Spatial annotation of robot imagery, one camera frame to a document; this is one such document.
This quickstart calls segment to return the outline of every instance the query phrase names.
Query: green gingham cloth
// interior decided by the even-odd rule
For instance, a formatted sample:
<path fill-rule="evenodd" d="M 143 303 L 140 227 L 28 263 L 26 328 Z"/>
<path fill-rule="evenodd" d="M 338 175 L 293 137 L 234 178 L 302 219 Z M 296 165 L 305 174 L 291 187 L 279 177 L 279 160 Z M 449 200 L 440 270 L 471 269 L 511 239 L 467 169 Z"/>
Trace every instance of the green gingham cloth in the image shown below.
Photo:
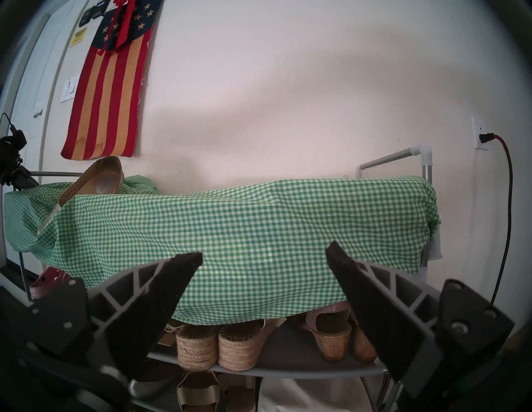
<path fill-rule="evenodd" d="M 434 189 L 417 176 L 279 180 L 178 196 L 133 176 L 117 195 L 75 196 L 37 235 L 69 185 L 5 196 L 13 248 L 87 287 L 200 251 L 203 266 L 173 316 L 192 324 L 288 316 L 345 300 L 325 258 L 333 240 L 353 258 L 417 273 L 439 224 Z"/>

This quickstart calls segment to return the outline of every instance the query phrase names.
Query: american flag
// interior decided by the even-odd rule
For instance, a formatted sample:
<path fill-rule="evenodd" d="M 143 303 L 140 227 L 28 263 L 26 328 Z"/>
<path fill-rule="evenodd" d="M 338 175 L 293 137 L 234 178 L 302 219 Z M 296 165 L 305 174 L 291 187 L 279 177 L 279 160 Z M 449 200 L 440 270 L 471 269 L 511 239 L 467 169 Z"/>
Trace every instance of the american flag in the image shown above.
<path fill-rule="evenodd" d="M 140 87 L 149 38 L 161 1 L 135 1 L 127 40 L 118 48 L 115 47 L 122 21 L 127 24 L 129 17 L 127 7 L 119 8 L 114 23 L 116 9 L 104 15 L 79 77 L 61 151 L 64 158 L 87 160 L 133 155 Z"/>

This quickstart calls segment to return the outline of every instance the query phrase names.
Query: pink shoe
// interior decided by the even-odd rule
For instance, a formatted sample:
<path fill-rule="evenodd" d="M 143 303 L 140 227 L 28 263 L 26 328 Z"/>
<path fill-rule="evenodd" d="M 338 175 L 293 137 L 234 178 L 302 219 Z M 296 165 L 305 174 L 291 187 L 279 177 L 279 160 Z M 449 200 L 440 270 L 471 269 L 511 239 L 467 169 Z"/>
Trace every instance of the pink shoe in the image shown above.
<path fill-rule="evenodd" d="M 39 279 L 30 285 L 31 298 L 44 298 L 47 294 L 54 290 L 57 285 L 62 282 L 69 281 L 70 279 L 72 278 L 67 272 L 54 267 L 49 267 L 39 275 Z"/>

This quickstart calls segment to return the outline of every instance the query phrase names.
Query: black device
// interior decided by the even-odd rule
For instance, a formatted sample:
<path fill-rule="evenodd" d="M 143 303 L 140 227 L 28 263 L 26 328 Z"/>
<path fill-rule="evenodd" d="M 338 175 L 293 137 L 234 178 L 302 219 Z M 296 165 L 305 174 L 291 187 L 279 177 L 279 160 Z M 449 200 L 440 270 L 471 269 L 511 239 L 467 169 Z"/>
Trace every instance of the black device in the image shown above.
<path fill-rule="evenodd" d="M 336 242 L 326 257 L 380 360 L 403 384 L 401 411 L 448 410 L 475 386 L 469 382 L 493 371 L 514 323 L 463 282 L 447 279 L 439 293 L 408 273 L 353 260 Z"/>
<path fill-rule="evenodd" d="M 105 14 L 107 6 L 109 5 L 109 0 L 101 0 L 93 7 L 92 18 L 97 19 Z"/>
<path fill-rule="evenodd" d="M 94 13 L 94 7 L 90 7 L 88 9 L 86 9 L 83 12 L 83 15 L 81 16 L 81 19 L 79 20 L 78 26 L 79 27 L 85 26 L 90 21 L 90 19 L 92 18 L 93 13 Z"/>
<path fill-rule="evenodd" d="M 13 361 L 10 379 L 35 397 L 33 410 L 128 410 L 133 373 L 202 263 L 201 253 L 176 255 L 120 272 L 88 291 L 74 278 L 8 313 L 0 343 L 3 363 Z M 11 395 L 4 383 L 0 393 Z M 20 405 L 20 397 L 8 408 L 13 404 Z"/>
<path fill-rule="evenodd" d="M 17 190 L 31 189 L 39 184 L 31 173 L 22 166 L 19 151 L 26 145 L 26 137 L 9 120 L 12 135 L 0 139 L 0 184 L 13 186 Z"/>

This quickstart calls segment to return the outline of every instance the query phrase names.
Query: tan flat shoe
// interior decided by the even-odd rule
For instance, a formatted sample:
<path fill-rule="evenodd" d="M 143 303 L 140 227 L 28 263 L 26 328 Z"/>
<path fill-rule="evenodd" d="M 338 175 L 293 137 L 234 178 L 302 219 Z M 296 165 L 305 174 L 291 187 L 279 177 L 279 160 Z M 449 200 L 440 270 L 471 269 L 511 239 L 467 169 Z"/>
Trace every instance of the tan flat shoe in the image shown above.
<path fill-rule="evenodd" d="M 95 161 L 65 190 L 59 202 L 37 229 L 37 233 L 44 229 L 55 214 L 75 195 L 113 195 L 120 190 L 123 180 L 122 164 L 116 156 L 103 157 Z"/>
<path fill-rule="evenodd" d="M 221 373 L 218 382 L 226 399 L 227 412 L 256 412 L 255 376 Z"/>
<path fill-rule="evenodd" d="M 189 325 L 177 329 L 177 363 L 187 371 L 207 371 L 218 360 L 218 327 Z"/>
<path fill-rule="evenodd" d="M 215 412 L 220 402 L 220 385 L 212 372 L 189 372 L 177 386 L 183 412 Z"/>
<path fill-rule="evenodd" d="M 261 319 L 223 326 L 218 333 L 218 363 L 228 371 L 243 372 L 257 364 L 268 336 L 286 320 Z"/>
<path fill-rule="evenodd" d="M 326 361 L 337 362 L 347 354 L 352 330 L 347 321 L 350 312 L 349 302 L 343 301 L 292 316 L 290 320 L 298 329 L 312 332 Z"/>

